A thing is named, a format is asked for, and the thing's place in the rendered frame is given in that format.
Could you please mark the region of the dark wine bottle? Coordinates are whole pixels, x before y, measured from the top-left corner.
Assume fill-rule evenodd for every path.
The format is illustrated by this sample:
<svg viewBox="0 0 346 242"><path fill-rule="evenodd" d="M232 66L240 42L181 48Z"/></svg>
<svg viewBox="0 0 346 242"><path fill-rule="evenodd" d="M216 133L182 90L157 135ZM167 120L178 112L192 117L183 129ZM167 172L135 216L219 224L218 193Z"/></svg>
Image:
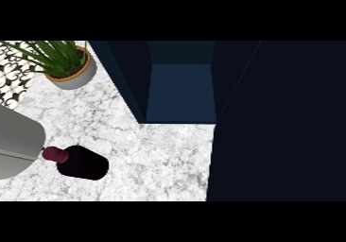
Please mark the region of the dark wine bottle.
<svg viewBox="0 0 346 242"><path fill-rule="evenodd" d="M56 163L61 174L68 177L98 181L108 173L108 159L81 146L71 146L65 149L47 147L41 156Z"/></svg>

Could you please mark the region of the dark blue cabinet door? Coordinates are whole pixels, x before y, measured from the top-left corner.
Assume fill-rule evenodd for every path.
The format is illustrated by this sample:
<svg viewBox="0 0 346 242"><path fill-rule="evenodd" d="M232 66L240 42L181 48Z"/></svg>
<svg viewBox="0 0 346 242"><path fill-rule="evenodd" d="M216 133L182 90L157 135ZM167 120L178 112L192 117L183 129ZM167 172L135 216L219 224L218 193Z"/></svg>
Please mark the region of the dark blue cabinet door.
<svg viewBox="0 0 346 242"><path fill-rule="evenodd" d="M346 201L346 41L263 42L215 126L209 201Z"/></svg>

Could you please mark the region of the dark blue cabinet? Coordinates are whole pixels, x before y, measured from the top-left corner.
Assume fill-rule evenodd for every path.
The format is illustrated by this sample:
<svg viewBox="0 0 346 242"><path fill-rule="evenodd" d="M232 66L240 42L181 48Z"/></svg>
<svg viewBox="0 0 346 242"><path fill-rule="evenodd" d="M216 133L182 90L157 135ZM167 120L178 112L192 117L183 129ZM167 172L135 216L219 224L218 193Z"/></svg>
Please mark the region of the dark blue cabinet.
<svg viewBox="0 0 346 242"><path fill-rule="evenodd" d="M92 49L141 124L213 124L257 41L93 41Z"/></svg>

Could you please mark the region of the green potted plant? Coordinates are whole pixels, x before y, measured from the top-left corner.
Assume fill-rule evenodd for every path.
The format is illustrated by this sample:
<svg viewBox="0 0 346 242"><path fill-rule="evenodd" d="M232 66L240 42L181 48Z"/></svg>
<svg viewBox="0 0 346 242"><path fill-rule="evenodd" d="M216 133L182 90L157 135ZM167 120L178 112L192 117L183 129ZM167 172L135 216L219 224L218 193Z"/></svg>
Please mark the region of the green potted plant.
<svg viewBox="0 0 346 242"><path fill-rule="evenodd" d="M87 42L78 46L74 41L25 41L30 49L9 41L0 43L27 56L25 60L41 68L40 73L62 90L75 90L92 81L98 66Z"/></svg>

